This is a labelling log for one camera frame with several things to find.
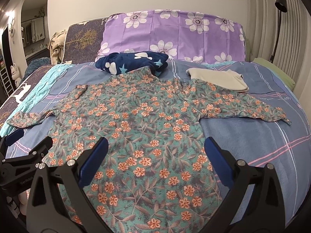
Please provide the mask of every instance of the silver screw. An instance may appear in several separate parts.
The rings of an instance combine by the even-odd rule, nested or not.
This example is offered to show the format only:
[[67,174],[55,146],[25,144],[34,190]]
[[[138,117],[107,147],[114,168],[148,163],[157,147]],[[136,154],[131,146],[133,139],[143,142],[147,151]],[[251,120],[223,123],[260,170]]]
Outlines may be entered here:
[[75,164],[75,160],[74,159],[69,159],[68,161],[67,161],[67,165],[69,165],[69,166],[73,166],[74,164]]
[[242,160],[242,159],[239,159],[239,160],[238,160],[238,165],[239,165],[239,166],[245,166],[245,164],[246,164],[246,163],[245,163],[244,160]]
[[272,169],[274,168],[274,165],[271,164],[271,163],[268,163],[268,164],[267,164],[267,168],[270,169],[270,170],[272,170]]
[[45,163],[40,163],[38,167],[39,167],[39,169],[45,168]]

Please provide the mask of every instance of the floral shirt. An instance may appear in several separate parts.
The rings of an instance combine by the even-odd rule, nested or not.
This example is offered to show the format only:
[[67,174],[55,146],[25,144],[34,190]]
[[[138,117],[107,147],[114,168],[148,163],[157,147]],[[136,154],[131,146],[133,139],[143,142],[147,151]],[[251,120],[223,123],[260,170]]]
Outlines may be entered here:
[[[78,85],[45,113],[18,112],[10,125],[27,127],[56,120],[53,147],[43,159],[62,165],[92,148],[100,137],[108,154],[91,185],[84,187],[97,213],[114,232],[198,232],[221,203],[203,144],[200,118],[282,119],[274,108],[247,93],[192,79],[158,79],[148,67]],[[72,219],[81,223],[66,191]]]

